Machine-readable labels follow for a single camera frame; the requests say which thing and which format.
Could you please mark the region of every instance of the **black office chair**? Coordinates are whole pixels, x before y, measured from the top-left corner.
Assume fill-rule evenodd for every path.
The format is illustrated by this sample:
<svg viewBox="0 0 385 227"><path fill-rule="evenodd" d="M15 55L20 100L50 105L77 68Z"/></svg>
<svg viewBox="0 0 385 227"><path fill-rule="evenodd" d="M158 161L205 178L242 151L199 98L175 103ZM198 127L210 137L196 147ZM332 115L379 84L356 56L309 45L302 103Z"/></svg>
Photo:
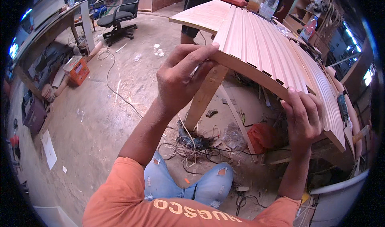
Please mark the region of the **black office chair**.
<svg viewBox="0 0 385 227"><path fill-rule="evenodd" d="M117 6L113 14L104 16L97 21L97 24L101 27L108 28L108 27L114 26L112 31L103 34L103 38L109 47L114 42L117 42L120 39L122 39L124 36L130 39L134 38L133 33L129 32L128 30L131 28L137 29L138 27L136 26L136 24L122 28L120 22L131 20L137 17L138 3L139 3L139 0L123 0L123 4Z"/></svg>

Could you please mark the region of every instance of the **orange t-shirt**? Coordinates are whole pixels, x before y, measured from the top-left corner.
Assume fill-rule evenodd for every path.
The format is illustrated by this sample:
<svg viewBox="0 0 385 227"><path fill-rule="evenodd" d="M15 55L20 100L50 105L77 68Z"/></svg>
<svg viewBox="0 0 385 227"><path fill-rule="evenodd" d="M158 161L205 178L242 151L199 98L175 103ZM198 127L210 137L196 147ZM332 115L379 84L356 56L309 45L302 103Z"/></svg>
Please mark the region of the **orange t-shirt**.
<svg viewBox="0 0 385 227"><path fill-rule="evenodd" d="M254 220L234 217L190 199L144 200L144 170L119 157L105 184L91 196L83 226L292 226L301 201L274 201Z"/></svg>

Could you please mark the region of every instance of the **blue ripped jeans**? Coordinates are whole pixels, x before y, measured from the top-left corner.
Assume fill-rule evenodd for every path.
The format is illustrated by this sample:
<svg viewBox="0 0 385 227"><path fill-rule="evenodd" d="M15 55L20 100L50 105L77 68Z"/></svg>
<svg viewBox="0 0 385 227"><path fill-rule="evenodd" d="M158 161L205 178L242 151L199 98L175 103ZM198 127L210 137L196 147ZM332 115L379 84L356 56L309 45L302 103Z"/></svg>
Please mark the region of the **blue ripped jeans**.
<svg viewBox="0 0 385 227"><path fill-rule="evenodd" d="M185 198L218 208L230 191L233 168L228 163L217 164L190 187L180 188L170 176L166 162L156 151L144 170L144 181L146 200Z"/></svg>

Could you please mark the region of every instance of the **cardboard box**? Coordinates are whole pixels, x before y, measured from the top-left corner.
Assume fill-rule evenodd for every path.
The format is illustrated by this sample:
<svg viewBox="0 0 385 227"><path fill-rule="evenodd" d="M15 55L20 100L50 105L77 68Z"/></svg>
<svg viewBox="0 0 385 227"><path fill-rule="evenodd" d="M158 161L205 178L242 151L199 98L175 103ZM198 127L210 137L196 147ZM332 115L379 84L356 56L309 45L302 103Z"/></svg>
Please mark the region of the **cardboard box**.
<svg viewBox="0 0 385 227"><path fill-rule="evenodd" d="M78 86L82 84L90 73L83 57L76 55L65 64L63 70L70 80Z"/></svg>

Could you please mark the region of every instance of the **paper sheet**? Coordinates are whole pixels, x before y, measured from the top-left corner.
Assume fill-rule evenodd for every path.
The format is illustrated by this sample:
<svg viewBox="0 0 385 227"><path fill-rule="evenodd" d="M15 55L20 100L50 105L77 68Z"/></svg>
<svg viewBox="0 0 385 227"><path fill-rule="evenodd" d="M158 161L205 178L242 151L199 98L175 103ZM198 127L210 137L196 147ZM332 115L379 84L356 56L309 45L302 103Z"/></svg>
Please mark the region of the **paper sheet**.
<svg viewBox="0 0 385 227"><path fill-rule="evenodd" d="M56 163L57 157L54 150L54 146L52 145L51 136L47 131L43 134L42 143L44 147L44 152L46 153L48 167L51 170L54 164Z"/></svg>

